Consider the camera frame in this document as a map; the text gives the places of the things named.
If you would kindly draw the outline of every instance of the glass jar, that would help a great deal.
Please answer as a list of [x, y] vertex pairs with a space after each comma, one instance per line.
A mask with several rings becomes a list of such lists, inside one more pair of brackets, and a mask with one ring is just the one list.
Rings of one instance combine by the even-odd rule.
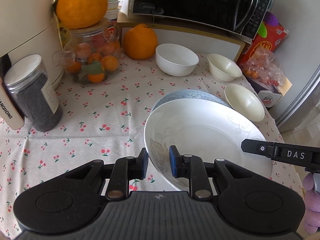
[[105, 82], [115, 75], [121, 53], [116, 22], [103, 18], [88, 28], [70, 30], [70, 35], [63, 51], [52, 56], [55, 66], [62, 65], [73, 82], [83, 86]]
[[63, 110], [39, 54], [31, 54], [15, 63], [4, 76], [4, 83], [36, 130], [47, 132], [57, 126]]

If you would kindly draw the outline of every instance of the table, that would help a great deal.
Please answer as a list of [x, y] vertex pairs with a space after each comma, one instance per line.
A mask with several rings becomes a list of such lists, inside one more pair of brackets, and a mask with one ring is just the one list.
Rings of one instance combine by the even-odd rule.
[[[104, 84], [81, 87], [67, 78], [56, 90], [64, 115], [53, 130], [36, 131], [26, 121], [11, 130], [0, 121], [0, 230], [15, 238], [20, 232], [13, 215], [16, 197], [39, 183], [93, 159], [114, 163], [123, 156], [138, 156], [143, 143], [144, 124], [152, 106], [163, 95], [178, 89], [199, 89], [225, 100], [227, 84], [213, 78], [206, 55], [198, 54], [199, 64], [185, 77], [162, 72], [155, 58], [120, 59], [119, 73]], [[253, 89], [242, 76], [230, 83]], [[283, 142], [274, 120], [265, 118], [255, 125], [268, 141]], [[272, 180], [302, 195], [302, 184], [293, 166], [274, 162]], [[147, 177], [132, 180], [130, 190], [174, 190], [149, 162]]]

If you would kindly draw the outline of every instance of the glass teapot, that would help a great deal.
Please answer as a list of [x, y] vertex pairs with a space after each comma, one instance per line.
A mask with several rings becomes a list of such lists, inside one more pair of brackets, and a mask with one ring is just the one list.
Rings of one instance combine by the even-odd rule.
[[63, 66], [73, 82], [93, 85], [112, 78], [118, 69], [120, 43], [118, 25], [103, 18], [88, 28], [71, 30], [63, 51], [52, 56], [55, 66]]

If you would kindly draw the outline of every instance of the red box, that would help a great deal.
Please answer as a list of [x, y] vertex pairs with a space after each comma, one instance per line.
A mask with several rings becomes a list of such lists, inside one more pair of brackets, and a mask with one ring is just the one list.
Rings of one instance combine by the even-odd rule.
[[252, 44], [246, 44], [246, 46], [244, 46], [237, 64], [244, 63], [251, 58], [259, 46], [274, 51], [289, 33], [289, 31], [278, 22], [277, 18], [269, 12], [266, 13], [263, 23], [267, 30], [267, 36], [263, 38], [259, 35], [261, 32], [258, 31], [256, 37], [252, 41]]

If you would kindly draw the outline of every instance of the metal rivet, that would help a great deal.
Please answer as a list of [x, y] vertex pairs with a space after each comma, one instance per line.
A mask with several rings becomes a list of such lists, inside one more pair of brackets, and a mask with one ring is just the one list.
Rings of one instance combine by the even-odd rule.
[[200, 190], [197, 190], [196, 191], [196, 196], [198, 198], [207, 198], [207, 197], [210, 197], [211, 196], [211, 193], [209, 190], [206, 190], [206, 189], [200, 189]]
[[111, 190], [110, 192], [108, 192], [109, 198], [120, 198], [122, 196], [123, 196], [123, 193], [120, 190]]

